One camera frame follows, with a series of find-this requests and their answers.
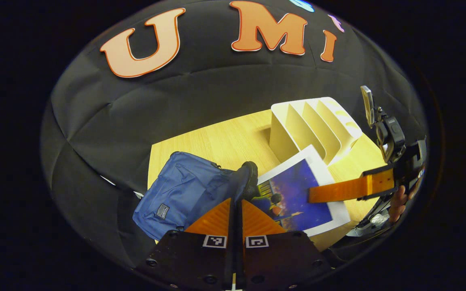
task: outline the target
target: white file organizer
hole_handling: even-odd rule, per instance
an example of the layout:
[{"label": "white file organizer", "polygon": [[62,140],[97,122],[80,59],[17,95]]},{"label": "white file organizer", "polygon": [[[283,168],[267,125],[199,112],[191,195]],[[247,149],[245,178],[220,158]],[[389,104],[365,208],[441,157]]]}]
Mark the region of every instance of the white file organizer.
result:
[{"label": "white file organizer", "polygon": [[330,97],[277,103],[271,106],[269,146],[283,162],[312,144],[326,164],[346,156],[362,131]]}]

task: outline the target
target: human hand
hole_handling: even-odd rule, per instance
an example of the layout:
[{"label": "human hand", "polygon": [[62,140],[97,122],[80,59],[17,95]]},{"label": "human hand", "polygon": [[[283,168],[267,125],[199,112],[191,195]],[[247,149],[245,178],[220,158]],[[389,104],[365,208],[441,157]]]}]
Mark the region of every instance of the human hand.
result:
[{"label": "human hand", "polygon": [[405,210],[405,203],[415,196],[416,192],[418,192],[418,188],[420,182],[422,181],[421,177],[416,181],[416,184],[411,188],[408,195],[405,195],[405,186],[400,186],[399,189],[395,192],[390,202],[390,210],[388,213],[390,214],[390,223],[395,223],[400,218],[400,215],[403,214]]}]

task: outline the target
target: blue backpack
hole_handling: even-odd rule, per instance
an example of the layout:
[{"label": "blue backpack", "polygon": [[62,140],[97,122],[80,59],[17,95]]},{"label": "blue backpack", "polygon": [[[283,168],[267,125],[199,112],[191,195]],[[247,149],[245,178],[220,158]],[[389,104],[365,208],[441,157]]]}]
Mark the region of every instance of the blue backpack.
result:
[{"label": "blue backpack", "polygon": [[222,169],[201,157],[170,155],[133,214],[135,223],[152,239],[168,230],[186,230],[209,210],[232,198],[251,200],[257,195],[258,169],[245,162],[237,171]]}]

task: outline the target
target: wooden table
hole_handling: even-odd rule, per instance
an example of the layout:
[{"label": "wooden table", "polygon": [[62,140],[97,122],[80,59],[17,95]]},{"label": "wooden table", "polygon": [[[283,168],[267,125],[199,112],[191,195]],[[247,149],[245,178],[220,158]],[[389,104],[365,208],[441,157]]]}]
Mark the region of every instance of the wooden table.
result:
[{"label": "wooden table", "polygon": [[[237,170],[245,161],[251,160],[258,166],[258,174],[263,175],[280,164],[269,147],[270,130],[271,111],[265,110],[156,143],[152,146],[150,154],[148,188],[159,175],[170,154],[175,151],[200,156],[231,170]],[[328,169],[335,182],[342,182],[358,178],[363,171],[385,164],[379,148],[363,134],[348,156],[331,164]],[[367,201],[344,201],[351,221],[334,230],[311,236],[310,239],[318,250],[325,250],[352,230],[368,214],[376,201],[377,198]]]}]

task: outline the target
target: bag label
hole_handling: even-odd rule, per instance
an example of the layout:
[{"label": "bag label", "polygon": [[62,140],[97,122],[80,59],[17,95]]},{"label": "bag label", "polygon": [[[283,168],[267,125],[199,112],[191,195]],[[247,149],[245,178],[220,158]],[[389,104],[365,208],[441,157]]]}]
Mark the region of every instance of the bag label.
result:
[{"label": "bag label", "polygon": [[168,206],[166,206],[164,204],[161,204],[159,206],[159,208],[157,209],[156,215],[161,217],[162,219],[165,219],[169,209],[170,209],[170,207],[168,207]]}]

